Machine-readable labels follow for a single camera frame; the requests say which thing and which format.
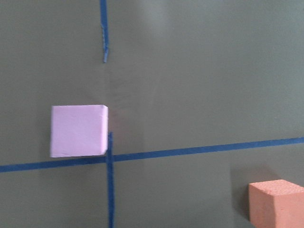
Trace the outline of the pink foam cube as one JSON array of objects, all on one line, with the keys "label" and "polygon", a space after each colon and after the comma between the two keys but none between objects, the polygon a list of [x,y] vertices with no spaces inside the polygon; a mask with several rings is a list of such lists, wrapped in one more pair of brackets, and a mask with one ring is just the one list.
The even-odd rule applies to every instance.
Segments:
[{"label": "pink foam cube", "polygon": [[108,107],[53,106],[50,133],[52,158],[104,155],[108,149]]}]

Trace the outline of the orange foam cube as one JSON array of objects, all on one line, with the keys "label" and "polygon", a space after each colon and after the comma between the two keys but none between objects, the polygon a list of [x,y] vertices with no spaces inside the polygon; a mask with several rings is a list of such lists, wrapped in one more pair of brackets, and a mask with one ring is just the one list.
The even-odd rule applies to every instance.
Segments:
[{"label": "orange foam cube", "polygon": [[302,228],[304,188],[286,180],[248,185],[249,220],[256,228]]}]

